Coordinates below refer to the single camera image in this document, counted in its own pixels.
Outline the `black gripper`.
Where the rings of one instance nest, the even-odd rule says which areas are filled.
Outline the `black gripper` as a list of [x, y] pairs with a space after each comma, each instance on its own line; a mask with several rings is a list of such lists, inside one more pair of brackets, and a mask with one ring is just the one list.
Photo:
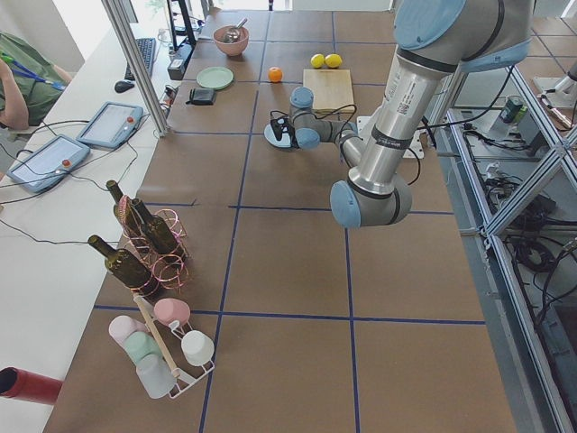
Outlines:
[[282, 135], [280, 140], [280, 147], [281, 148], [298, 148], [298, 142], [295, 136], [295, 130], [290, 125], [283, 125], [282, 126]]

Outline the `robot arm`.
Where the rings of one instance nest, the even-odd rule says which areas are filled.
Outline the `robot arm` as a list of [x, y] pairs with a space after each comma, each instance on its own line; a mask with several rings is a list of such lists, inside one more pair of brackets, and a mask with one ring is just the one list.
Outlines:
[[500, 69], [523, 60], [534, 10], [532, 1], [403, 2], [394, 22], [395, 57], [368, 133], [316, 117], [310, 89], [292, 92], [287, 124], [293, 144], [313, 149], [333, 142], [351, 166], [330, 193], [341, 226], [392, 225], [408, 214], [411, 192], [397, 168], [440, 81], [456, 70]]

